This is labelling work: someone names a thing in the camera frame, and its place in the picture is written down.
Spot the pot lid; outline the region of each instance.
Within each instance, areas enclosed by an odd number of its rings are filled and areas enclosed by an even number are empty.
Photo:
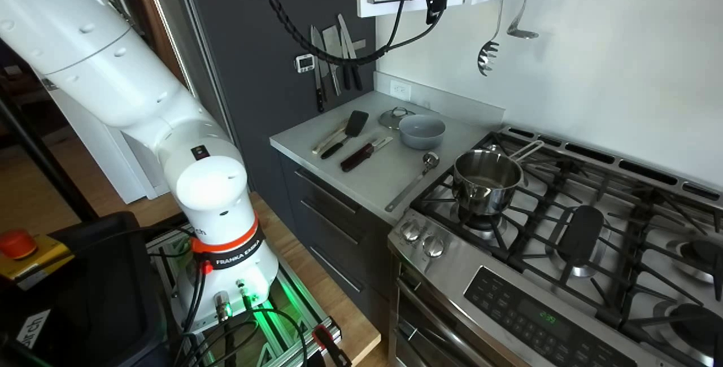
[[[406,116],[413,114],[414,112],[404,107],[395,107],[392,110],[383,112],[382,115],[379,116],[379,124],[392,130],[399,130],[399,122]]]

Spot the spatula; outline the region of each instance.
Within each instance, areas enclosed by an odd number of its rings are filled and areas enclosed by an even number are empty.
[[[367,112],[360,112],[359,110],[354,110],[353,112],[351,112],[351,116],[349,116],[349,123],[346,123],[346,130],[344,130],[346,137],[344,137],[344,139],[339,141],[338,143],[329,147],[328,150],[324,151],[324,153],[321,154],[321,159],[329,158],[330,156],[332,156],[332,154],[338,151],[339,148],[346,144],[346,141],[349,141],[349,138],[358,136],[359,133],[362,132],[364,125],[367,124],[368,118],[369,113]]]

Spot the gas stove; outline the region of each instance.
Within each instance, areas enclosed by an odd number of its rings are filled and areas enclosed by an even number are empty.
[[[450,168],[390,233],[396,256],[535,367],[723,365],[721,194],[519,128],[476,148],[538,139],[507,210],[460,208]]]

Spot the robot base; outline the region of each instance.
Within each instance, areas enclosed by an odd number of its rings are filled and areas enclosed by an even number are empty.
[[[181,326],[188,316],[188,310],[193,295],[194,280],[197,272],[196,261],[192,260],[177,277],[176,292],[173,298],[173,318]],[[201,304],[196,313],[196,319],[191,325],[191,333],[200,333],[215,324],[217,320],[215,295],[225,292],[228,295],[233,315],[246,310],[243,305],[243,295],[251,298],[251,305],[257,306],[268,299],[269,288],[278,273],[278,259],[269,248],[266,241],[262,241],[258,250],[248,259],[237,266],[227,269],[214,269],[206,275],[206,286],[202,292]]]

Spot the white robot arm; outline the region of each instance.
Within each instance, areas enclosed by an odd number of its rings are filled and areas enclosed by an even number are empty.
[[[158,158],[195,228],[206,284],[186,331],[217,321],[218,305],[268,297],[278,260],[251,208],[242,157],[224,130],[108,0],[0,0],[0,38],[106,125]],[[191,308],[195,267],[178,277],[174,310]]]

